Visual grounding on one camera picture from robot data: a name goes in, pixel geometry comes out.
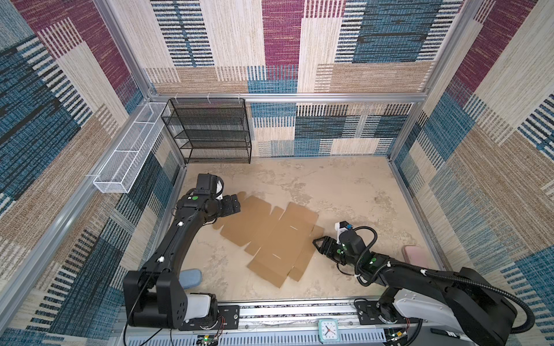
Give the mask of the brown cardboard box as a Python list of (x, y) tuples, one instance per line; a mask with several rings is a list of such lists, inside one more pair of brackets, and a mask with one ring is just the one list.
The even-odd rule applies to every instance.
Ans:
[(285, 209), (245, 192), (238, 194), (241, 211), (219, 219), (215, 229), (252, 255), (247, 268), (277, 288), (286, 279), (299, 282), (315, 253), (312, 242), (323, 236), (319, 215), (290, 202)]

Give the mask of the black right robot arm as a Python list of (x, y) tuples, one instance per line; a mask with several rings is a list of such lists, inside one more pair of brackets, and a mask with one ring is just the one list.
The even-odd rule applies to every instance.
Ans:
[(463, 332), (477, 345), (505, 345), (510, 335), (534, 325), (525, 302), (475, 270), (431, 270), (399, 261), (372, 251), (376, 239), (365, 243), (360, 230), (341, 222), (337, 238), (322, 236), (312, 243), (338, 267), (350, 267), (361, 286), (385, 287), (375, 308), (386, 322), (435, 321)]

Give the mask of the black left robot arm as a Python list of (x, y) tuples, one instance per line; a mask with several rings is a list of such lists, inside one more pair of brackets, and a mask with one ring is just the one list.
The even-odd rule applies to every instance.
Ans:
[(123, 280), (127, 324), (185, 330), (189, 324), (213, 327), (219, 321), (213, 294), (187, 294), (180, 282), (186, 254), (208, 223), (239, 213), (236, 195), (224, 195), (223, 180), (199, 174), (196, 187), (177, 202), (175, 218), (154, 254)]

